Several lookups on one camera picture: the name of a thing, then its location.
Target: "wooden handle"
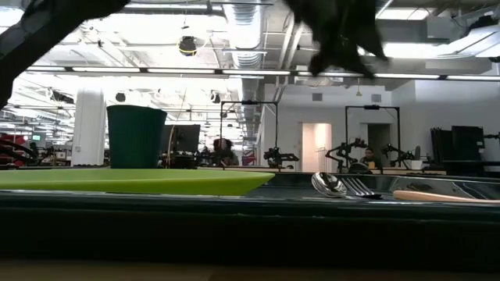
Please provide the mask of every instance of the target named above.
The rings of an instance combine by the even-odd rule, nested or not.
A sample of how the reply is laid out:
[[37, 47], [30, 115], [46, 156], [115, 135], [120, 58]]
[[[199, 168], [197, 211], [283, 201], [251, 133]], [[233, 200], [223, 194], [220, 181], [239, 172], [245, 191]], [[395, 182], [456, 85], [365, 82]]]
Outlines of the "wooden handle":
[[468, 202], [468, 203], [487, 203], [500, 204], [500, 200], [483, 200], [463, 197], [454, 197], [440, 194], [428, 194], [424, 192], [397, 190], [393, 193], [395, 199], [411, 201], [440, 201], [440, 202]]

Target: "white column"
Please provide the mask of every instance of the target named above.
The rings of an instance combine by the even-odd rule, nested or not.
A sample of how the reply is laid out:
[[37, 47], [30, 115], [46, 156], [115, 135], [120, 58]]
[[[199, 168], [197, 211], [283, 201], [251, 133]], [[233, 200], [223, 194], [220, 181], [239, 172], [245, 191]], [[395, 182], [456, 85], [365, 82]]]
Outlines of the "white column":
[[105, 95], [100, 87], [82, 87], [77, 95], [71, 165], [102, 165], [106, 122]]

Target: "security camera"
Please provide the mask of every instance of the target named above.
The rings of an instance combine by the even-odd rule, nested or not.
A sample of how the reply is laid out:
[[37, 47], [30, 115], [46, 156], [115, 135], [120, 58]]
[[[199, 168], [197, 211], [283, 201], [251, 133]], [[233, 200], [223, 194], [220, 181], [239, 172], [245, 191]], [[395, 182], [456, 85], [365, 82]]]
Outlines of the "security camera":
[[195, 38], [192, 36], [182, 37], [179, 42], [179, 52], [185, 56], [195, 56], [197, 53]]
[[209, 99], [212, 103], [217, 105], [220, 103], [220, 94], [215, 91], [210, 91]]
[[127, 100], [127, 98], [125, 97], [125, 93], [116, 94], [115, 99], [118, 102], [124, 102], [125, 100]]

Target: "red object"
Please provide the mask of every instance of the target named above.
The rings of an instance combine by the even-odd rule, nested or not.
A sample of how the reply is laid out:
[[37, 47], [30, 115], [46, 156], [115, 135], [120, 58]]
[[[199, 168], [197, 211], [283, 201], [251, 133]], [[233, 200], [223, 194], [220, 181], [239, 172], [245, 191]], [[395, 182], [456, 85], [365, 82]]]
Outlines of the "red object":
[[[26, 143], [26, 141], [24, 140], [24, 136], [16, 136], [14, 137], [14, 135], [8, 135], [8, 134], [4, 134], [0, 137], [0, 140], [3, 140], [3, 141], [10, 141], [14, 144], [18, 144], [18, 145], [23, 145]], [[11, 157], [7, 156], [7, 155], [3, 155], [3, 154], [0, 154], [0, 158], [9, 158], [9, 159], [12, 159]], [[24, 162], [22, 161], [19, 161], [19, 160], [16, 160], [14, 161], [15, 165], [18, 165], [18, 166], [22, 166], [24, 165]]]
[[10, 141], [18, 145], [23, 145], [26, 143], [26, 141], [24, 140], [24, 136], [16, 136], [16, 139], [14, 140], [14, 135], [8, 135], [8, 134], [1, 136], [0, 140]]
[[243, 159], [241, 161], [243, 166], [248, 166], [252, 163], [255, 164], [255, 161], [257, 161], [255, 151], [243, 151]]

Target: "fluorescent light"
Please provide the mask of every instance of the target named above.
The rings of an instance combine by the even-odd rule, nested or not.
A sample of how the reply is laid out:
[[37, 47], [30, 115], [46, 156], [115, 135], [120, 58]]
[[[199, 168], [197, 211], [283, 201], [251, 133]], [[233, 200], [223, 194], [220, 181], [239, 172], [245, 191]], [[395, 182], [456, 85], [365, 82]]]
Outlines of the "fluorescent light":
[[[166, 2], [165, 4], [130, 3], [130, 4], [126, 5], [125, 8], [131, 8], [131, 9], [165, 9], [165, 5], [168, 5], [168, 7], [171, 8], [171, 9], [186, 9], [185, 6], [183, 6], [183, 5], [178, 5], [178, 4], [177, 5], [176, 4], [169, 5], [168, 2]], [[203, 10], [203, 11], [205, 11], [207, 9], [206, 5], [193, 5], [192, 7], [190, 5], [189, 8], [190, 9], [200, 9], [200, 10]], [[213, 9], [216, 10], [216, 11], [222, 11], [222, 8], [219, 7], [219, 6], [214, 6]]]
[[149, 73], [214, 74], [214, 69], [148, 69]]
[[103, 72], [103, 73], [138, 73], [139, 68], [134, 67], [73, 67], [77, 72]]
[[27, 71], [65, 71], [64, 67], [60, 66], [30, 66]]
[[11, 123], [0, 123], [0, 128], [15, 129], [16, 125], [11, 124]]
[[422, 79], [422, 80], [436, 80], [439, 75], [430, 74], [397, 74], [397, 73], [376, 73], [376, 78], [393, 78], [393, 79]]
[[[312, 76], [310, 72], [299, 71], [299, 76]], [[358, 73], [320, 73], [318, 76], [321, 77], [361, 77], [361, 74]]]
[[223, 70], [224, 74], [229, 75], [274, 75], [274, 76], [286, 76], [290, 75], [290, 71], [280, 71], [280, 70], [243, 70], [243, 69], [231, 69]]
[[483, 75], [449, 75], [447, 80], [462, 80], [462, 81], [490, 81], [500, 82], [500, 76], [483, 76]]
[[260, 51], [260, 50], [252, 50], [252, 49], [248, 49], [248, 50], [245, 50], [245, 49], [223, 49], [222, 50], [223, 53], [235, 53], [235, 54], [238, 54], [238, 53], [246, 53], [246, 54], [267, 54], [267, 51]]
[[377, 15], [378, 20], [425, 20], [434, 9], [387, 8]]
[[445, 46], [436, 44], [389, 42], [384, 46], [384, 53], [396, 59], [432, 59], [441, 55], [443, 48]]

